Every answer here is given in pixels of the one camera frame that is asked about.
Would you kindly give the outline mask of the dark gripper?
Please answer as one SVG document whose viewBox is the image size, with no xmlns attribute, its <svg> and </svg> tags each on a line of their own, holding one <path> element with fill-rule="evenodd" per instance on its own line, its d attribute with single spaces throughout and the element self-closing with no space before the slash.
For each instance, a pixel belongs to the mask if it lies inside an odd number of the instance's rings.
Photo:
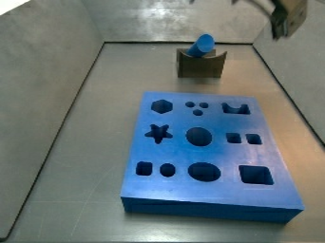
<svg viewBox="0 0 325 243">
<path fill-rule="evenodd" d="M 259 0 L 252 0 L 270 20 L 272 39 L 288 38 L 302 26 L 307 16 L 307 0 L 266 0 L 274 10 L 268 12 Z"/>
</svg>

